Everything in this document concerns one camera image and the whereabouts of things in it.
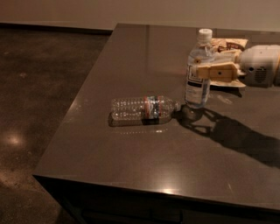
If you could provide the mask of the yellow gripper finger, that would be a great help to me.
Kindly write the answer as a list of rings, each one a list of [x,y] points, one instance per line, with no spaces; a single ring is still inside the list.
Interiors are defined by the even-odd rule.
[[[236,62],[242,53],[239,49],[217,52],[214,56],[215,63]]]
[[[198,78],[221,82],[231,82],[244,75],[234,62],[199,65],[195,72]]]

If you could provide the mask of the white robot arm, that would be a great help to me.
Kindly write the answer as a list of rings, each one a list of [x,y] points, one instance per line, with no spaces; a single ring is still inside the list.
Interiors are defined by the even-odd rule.
[[[215,86],[270,88],[279,85],[280,46],[255,45],[244,51],[217,53],[213,62],[200,63],[192,72]]]

